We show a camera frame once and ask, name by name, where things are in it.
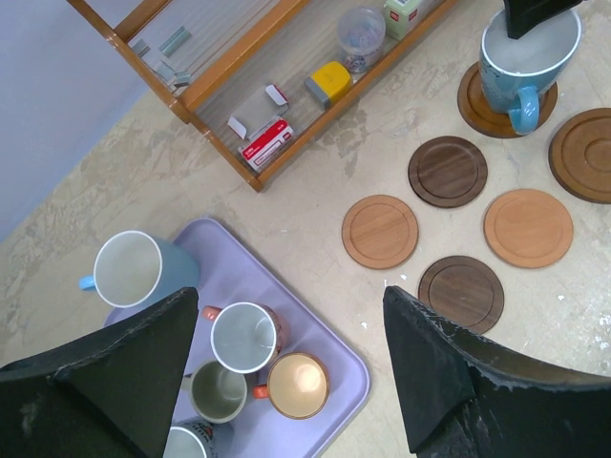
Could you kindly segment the light wood coaster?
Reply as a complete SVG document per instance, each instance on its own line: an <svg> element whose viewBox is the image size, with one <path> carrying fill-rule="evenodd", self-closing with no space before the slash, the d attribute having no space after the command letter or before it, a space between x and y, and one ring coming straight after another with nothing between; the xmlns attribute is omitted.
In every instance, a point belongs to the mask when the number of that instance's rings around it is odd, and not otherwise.
<svg viewBox="0 0 611 458"><path fill-rule="evenodd" d="M399 198L374 195L354 203L342 223L342 242L360 265L386 270L414 253L419 227L410 206Z"/></svg>

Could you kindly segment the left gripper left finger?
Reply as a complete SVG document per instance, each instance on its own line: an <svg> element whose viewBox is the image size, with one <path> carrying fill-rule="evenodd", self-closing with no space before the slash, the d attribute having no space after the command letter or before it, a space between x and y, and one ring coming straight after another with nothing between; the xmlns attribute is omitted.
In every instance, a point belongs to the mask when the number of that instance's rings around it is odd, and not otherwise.
<svg viewBox="0 0 611 458"><path fill-rule="evenodd" d="M4 457L160 457L190 352L199 294L1 369Z"/></svg>

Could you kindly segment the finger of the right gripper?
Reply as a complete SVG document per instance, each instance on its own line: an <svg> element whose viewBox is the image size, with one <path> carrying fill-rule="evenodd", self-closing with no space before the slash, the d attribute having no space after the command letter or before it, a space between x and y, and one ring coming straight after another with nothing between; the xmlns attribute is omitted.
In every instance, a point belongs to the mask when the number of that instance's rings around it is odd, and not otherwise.
<svg viewBox="0 0 611 458"><path fill-rule="evenodd" d="M540 23L582 2L583 0L504 0L507 36L519 39Z"/></svg>

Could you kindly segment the teal mug white inside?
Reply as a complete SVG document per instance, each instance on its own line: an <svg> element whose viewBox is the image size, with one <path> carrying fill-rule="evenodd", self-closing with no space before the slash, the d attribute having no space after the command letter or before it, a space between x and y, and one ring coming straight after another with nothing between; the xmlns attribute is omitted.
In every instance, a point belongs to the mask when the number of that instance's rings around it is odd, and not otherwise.
<svg viewBox="0 0 611 458"><path fill-rule="evenodd" d="M479 74L491 110L509 116L516 134L528 135L541 118L542 96L576 52L582 27L570 8L514 39L509 18L510 10L501 10L483 31Z"/></svg>

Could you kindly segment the dark walnut coaster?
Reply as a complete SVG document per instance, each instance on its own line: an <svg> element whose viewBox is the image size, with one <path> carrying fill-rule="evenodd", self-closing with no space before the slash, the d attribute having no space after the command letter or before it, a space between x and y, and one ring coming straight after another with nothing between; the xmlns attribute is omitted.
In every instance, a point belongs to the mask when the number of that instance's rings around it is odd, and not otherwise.
<svg viewBox="0 0 611 458"><path fill-rule="evenodd" d="M475 200L488 178L488 165L471 141L452 135L428 140L409 162L407 179L416 195L437 208L457 208Z"/></svg>

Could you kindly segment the orange terracotta coaster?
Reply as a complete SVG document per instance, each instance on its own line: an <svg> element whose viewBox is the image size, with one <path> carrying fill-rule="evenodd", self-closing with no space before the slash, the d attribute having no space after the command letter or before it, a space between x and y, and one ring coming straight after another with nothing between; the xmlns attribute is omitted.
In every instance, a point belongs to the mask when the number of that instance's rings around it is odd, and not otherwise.
<svg viewBox="0 0 611 458"><path fill-rule="evenodd" d="M483 233L500 259L515 267L536 269L559 261L568 252L574 225L558 199L536 189L515 189L488 206Z"/></svg>

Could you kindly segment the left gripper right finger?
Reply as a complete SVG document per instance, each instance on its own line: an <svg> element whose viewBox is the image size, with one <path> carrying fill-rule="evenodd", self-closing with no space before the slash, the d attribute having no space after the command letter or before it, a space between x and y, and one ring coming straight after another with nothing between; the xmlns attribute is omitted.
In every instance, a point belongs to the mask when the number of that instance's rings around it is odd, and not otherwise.
<svg viewBox="0 0 611 458"><path fill-rule="evenodd" d="M610 380L515 352L386 289L384 326L411 453L607 457Z"/></svg>

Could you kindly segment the ringed brown wooden coaster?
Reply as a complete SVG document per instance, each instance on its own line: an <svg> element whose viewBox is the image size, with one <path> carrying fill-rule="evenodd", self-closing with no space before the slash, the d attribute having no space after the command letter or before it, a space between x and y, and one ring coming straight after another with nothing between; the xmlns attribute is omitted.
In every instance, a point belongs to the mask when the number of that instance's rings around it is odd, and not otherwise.
<svg viewBox="0 0 611 458"><path fill-rule="evenodd" d="M519 95L525 101L538 96L538 122L534 132L550 117L558 101L558 83L545 75L507 73L494 65L474 63L463 75L457 91L457 106L467 124L494 138L517 138L511 115L523 115Z"/></svg>

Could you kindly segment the light blue tall mug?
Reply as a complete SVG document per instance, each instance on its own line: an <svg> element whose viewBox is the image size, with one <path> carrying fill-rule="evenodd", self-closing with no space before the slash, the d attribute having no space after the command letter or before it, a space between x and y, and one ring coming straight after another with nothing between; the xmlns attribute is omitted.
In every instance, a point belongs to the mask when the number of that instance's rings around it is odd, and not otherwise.
<svg viewBox="0 0 611 458"><path fill-rule="evenodd" d="M99 249L93 273L79 280L114 308L147 307L183 287L196 287L200 268L176 244L138 230L120 232Z"/></svg>

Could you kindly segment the dark brown coaster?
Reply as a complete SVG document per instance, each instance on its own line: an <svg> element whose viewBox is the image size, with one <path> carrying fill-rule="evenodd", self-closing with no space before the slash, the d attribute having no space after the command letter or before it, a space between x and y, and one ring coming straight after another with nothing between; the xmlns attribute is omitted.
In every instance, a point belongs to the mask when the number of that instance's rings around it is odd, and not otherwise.
<svg viewBox="0 0 611 458"><path fill-rule="evenodd" d="M496 273L467 256L449 256L431 264L420 279L418 299L439 315L479 334L496 325L505 303Z"/></svg>

